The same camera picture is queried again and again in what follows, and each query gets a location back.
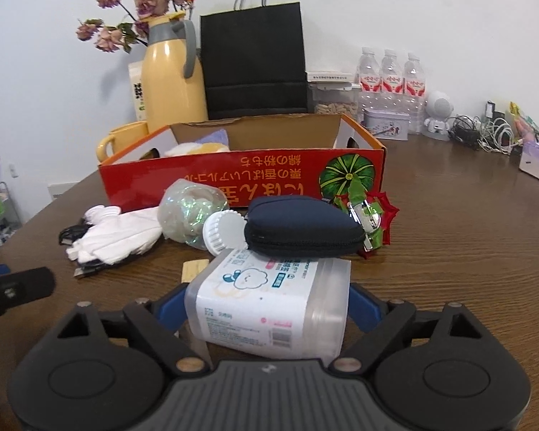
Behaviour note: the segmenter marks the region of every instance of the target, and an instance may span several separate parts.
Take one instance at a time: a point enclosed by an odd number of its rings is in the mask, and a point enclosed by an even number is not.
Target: yellow mug
[[[120,126],[119,128],[110,131],[108,136],[101,140],[96,148],[96,156],[100,162],[104,162],[108,158],[108,153],[106,151],[108,144],[111,143],[112,145],[112,154],[116,154],[148,134],[148,123],[145,121],[138,121]]]

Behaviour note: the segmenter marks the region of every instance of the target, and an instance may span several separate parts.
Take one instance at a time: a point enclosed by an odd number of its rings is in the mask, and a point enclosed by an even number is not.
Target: wooden block
[[[210,261],[207,259],[195,259],[193,261],[186,261],[181,268],[181,282],[190,283],[196,278],[196,276],[204,270]]]

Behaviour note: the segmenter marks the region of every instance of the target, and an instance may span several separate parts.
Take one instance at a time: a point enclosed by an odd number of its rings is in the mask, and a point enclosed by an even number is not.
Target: nuts
[[[315,106],[315,113],[329,113],[329,114],[339,114],[344,113],[349,116],[356,117],[358,114],[358,105],[356,103],[344,103],[336,102],[331,104],[319,103]]]

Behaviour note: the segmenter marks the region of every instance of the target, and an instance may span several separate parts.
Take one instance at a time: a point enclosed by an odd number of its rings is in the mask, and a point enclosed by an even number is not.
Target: bottle label
[[[383,77],[383,91],[404,93],[404,78],[401,76],[393,76],[392,74]]]
[[[417,79],[409,79],[405,83],[405,93],[415,97],[423,97],[425,95],[425,83]]]
[[[379,92],[381,90],[381,77],[379,76],[361,76],[361,90],[370,92]]]
[[[317,265],[234,249],[198,290],[204,340],[262,356],[299,356]]]

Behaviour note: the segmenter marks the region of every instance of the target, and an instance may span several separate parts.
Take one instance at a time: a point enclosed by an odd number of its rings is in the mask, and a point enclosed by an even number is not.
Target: cartoon cloud character
[[[268,275],[262,270],[250,268],[226,274],[224,281],[233,283],[238,290],[255,289],[268,283]]]

